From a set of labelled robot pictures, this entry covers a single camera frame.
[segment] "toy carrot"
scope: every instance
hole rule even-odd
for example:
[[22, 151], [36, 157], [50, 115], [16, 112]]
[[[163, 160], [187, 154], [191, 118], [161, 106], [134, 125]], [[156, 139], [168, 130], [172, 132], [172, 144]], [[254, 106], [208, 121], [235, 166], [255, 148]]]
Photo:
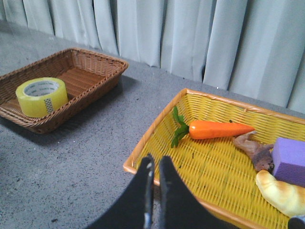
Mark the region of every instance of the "toy carrot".
[[173, 118], [180, 124], [180, 128], [174, 133], [171, 148], [178, 146], [178, 141], [186, 134], [189, 134], [192, 139], [208, 139], [242, 135], [254, 130], [252, 126], [241, 123], [219, 123], [205, 120], [195, 120], [187, 125], [183, 115], [178, 115], [176, 106], [173, 108]]

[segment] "white curtain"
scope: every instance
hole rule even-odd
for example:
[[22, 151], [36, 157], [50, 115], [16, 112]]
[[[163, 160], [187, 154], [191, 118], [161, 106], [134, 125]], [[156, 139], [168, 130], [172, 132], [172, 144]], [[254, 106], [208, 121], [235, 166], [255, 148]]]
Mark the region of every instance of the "white curtain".
[[303, 0], [0, 0], [0, 20], [305, 113]]

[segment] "wicker basket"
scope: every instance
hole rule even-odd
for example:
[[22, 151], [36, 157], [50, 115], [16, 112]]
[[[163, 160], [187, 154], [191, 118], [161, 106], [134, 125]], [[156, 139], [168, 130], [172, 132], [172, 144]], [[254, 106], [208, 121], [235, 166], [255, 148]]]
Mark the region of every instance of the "wicker basket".
[[[89, 50], [72, 48], [57, 52], [21, 69], [0, 76], [0, 115], [35, 133], [45, 134], [99, 99], [117, 85], [128, 63]], [[25, 116], [15, 94], [23, 82], [56, 77], [66, 84], [69, 102], [42, 118]]]
[[254, 140], [266, 144], [278, 137], [305, 141], [305, 120], [184, 89], [159, 114], [123, 165], [135, 174], [141, 159], [151, 153], [156, 162], [154, 182], [159, 185], [159, 161], [171, 156], [188, 188], [217, 217], [240, 228], [287, 228], [289, 218], [262, 197], [251, 160], [234, 147], [232, 137], [192, 140], [187, 135], [177, 148], [170, 147], [178, 127], [172, 116], [175, 105], [186, 123], [200, 119], [252, 125], [258, 132]]

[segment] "purple foam block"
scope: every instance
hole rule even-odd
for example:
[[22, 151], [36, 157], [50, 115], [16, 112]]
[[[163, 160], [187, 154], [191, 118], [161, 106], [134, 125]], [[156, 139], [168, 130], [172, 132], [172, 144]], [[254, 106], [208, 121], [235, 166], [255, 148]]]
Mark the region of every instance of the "purple foam block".
[[272, 158], [277, 180], [305, 187], [305, 142], [279, 137]]

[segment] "brown plush toy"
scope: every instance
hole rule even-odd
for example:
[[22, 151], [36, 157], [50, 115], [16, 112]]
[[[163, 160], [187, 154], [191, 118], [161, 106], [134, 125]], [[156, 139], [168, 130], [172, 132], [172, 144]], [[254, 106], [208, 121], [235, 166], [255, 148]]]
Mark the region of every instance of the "brown plush toy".
[[243, 150], [250, 157], [256, 171], [262, 169], [272, 171], [274, 164], [270, 149], [272, 149], [274, 145], [265, 145], [249, 140], [250, 135], [252, 134], [256, 134], [256, 131], [251, 131], [234, 138], [233, 144], [237, 148]]

